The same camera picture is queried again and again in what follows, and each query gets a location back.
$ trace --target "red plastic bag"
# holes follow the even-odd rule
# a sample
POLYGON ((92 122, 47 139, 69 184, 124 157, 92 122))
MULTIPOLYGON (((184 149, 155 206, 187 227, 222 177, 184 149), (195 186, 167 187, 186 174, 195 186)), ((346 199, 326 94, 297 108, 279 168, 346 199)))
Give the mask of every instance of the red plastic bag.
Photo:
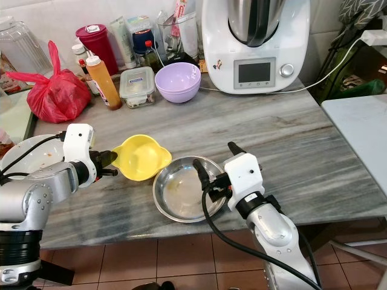
POLYGON ((73 120, 90 102, 90 92, 70 70, 60 70, 58 49, 54 42, 48 42, 48 49, 54 66, 54 75, 50 79, 40 74, 24 72, 7 72, 7 76, 15 80, 35 82, 28 93, 27 103, 39 119, 50 123, 73 120))

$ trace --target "red tumbler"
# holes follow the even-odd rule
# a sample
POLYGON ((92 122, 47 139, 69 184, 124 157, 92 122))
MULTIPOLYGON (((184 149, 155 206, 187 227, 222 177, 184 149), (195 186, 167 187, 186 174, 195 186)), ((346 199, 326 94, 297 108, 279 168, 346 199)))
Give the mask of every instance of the red tumbler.
POLYGON ((75 32, 88 50, 104 61, 109 74, 112 76, 119 71, 113 50, 108 39, 108 30, 102 24, 84 26, 75 32))

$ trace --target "white appliance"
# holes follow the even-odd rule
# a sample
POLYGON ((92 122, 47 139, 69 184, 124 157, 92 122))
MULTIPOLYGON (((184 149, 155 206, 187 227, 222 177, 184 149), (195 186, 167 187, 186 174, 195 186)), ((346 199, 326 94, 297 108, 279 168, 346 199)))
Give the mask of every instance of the white appliance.
POLYGON ((294 82, 305 59, 310 26, 310 0, 250 2, 258 5, 258 17, 257 7, 255 10, 253 4, 251 7, 242 7, 249 3, 243 0, 229 0, 228 5, 225 0, 203 2, 202 35, 207 69, 213 84, 229 94, 262 94, 284 89, 294 82), (259 13, 265 12, 260 6, 264 4, 267 6, 267 16, 262 20, 264 14, 259 13), (246 25, 251 26, 252 17, 258 18, 254 19, 257 22, 266 21, 265 39, 262 39, 264 42, 260 44, 258 41, 257 46, 252 41, 255 47, 248 46, 246 41, 238 40, 235 36, 238 35, 239 39, 243 37, 237 30, 238 25, 241 31, 245 29, 247 35, 246 25), (273 33, 268 36, 273 24, 278 26, 275 25, 276 30, 274 27, 273 33))

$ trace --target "lavender bowl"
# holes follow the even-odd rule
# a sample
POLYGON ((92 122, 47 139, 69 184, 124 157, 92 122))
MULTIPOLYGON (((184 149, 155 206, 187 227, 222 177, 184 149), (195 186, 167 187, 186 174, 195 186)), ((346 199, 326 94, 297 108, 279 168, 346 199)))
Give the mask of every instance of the lavender bowl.
POLYGON ((159 91, 182 93, 200 84, 200 79, 200 70, 197 66, 187 62, 177 62, 159 70, 155 76, 155 83, 159 91))
POLYGON ((193 88, 185 92, 166 92, 157 87, 160 94, 172 103, 184 103, 192 99, 199 91, 200 82, 198 82, 193 88))

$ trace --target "floor tile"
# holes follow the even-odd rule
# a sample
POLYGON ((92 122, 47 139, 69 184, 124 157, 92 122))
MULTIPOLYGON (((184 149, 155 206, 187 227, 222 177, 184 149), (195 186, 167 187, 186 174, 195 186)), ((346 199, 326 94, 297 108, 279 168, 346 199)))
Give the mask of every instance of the floor tile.
POLYGON ((342 264, 352 290, 375 290, 386 268, 371 261, 342 264))
POLYGON ((106 245, 99 282, 156 278, 157 240, 106 245))
POLYGON ((324 290, 351 290, 340 264, 322 265, 318 268, 324 290))
POLYGON ((52 262, 75 270, 73 284, 98 282, 105 246, 56 250, 52 262))
POLYGON ((263 270, 217 273, 218 289, 236 287, 241 290, 267 290, 267 281, 263 270))
POLYGON ((98 290, 131 290, 137 286, 156 282, 154 279, 140 279, 129 281, 103 282, 98 284, 98 290))
POLYGON ((211 235, 197 234, 158 240, 157 277, 214 272, 211 235))
POLYGON ((326 243, 324 246, 322 246, 316 252, 314 252, 313 255, 317 265, 339 263, 336 253, 334 252, 333 247, 330 243, 326 243))
POLYGON ((73 286, 44 286, 46 290, 97 290, 98 283, 79 284, 73 286))
POLYGON ((342 243, 362 240, 386 239, 387 228, 379 219, 365 219, 354 223, 338 234, 334 240, 342 243))
POLYGON ((41 260, 44 260, 46 262, 51 262, 54 256, 53 250, 41 250, 39 257, 41 260))
MULTIPOLYGON (((249 230, 233 231, 226 236, 238 243, 256 249, 253 234, 249 230)), ((216 272, 235 272, 263 269, 263 261, 244 253, 223 242, 216 234, 212 234, 213 254, 216 272)))
MULTIPOLYGON (((47 261, 47 262, 51 262, 51 260, 53 259, 53 255, 54 255, 54 251, 51 251, 51 250, 41 250, 40 254, 39 254, 39 257, 41 258, 41 260, 44 260, 44 261, 47 261)), ((45 280, 44 279, 36 279, 32 285, 35 286, 35 287, 43 287, 44 285, 44 282, 45 280)))
MULTIPOLYGON (((387 244, 385 243, 381 243, 379 245, 357 246, 356 248, 376 255, 387 257, 387 244)), ((335 247, 334 250, 336 252, 337 258, 339 258, 340 263, 359 262, 367 260, 366 258, 351 254, 335 247)))
POLYGON ((177 277, 157 278, 157 283, 161 285, 164 281, 171 281, 177 290, 217 290, 216 275, 189 275, 177 277))

